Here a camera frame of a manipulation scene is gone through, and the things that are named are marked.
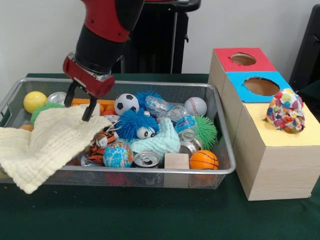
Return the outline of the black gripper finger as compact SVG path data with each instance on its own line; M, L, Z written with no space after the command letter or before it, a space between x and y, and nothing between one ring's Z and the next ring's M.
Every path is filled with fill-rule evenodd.
M88 122L90 120L92 113L95 110L96 104L97 104L97 98L91 95L89 105L86 107L82 115L83 121Z
M68 88L68 91L66 93L66 97L64 99L64 106L66 108L69 108L72 105L74 96L75 96L75 90L78 87L78 84L76 82L72 82Z

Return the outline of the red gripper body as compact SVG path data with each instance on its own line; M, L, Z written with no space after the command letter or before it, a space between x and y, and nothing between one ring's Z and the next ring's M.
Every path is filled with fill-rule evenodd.
M93 97L104 97L114 86L115 77L110 73L99 74L82 67L75 59L75 52L70 52L63 62L64 73L72 80L67 91L71 97L77 87Z

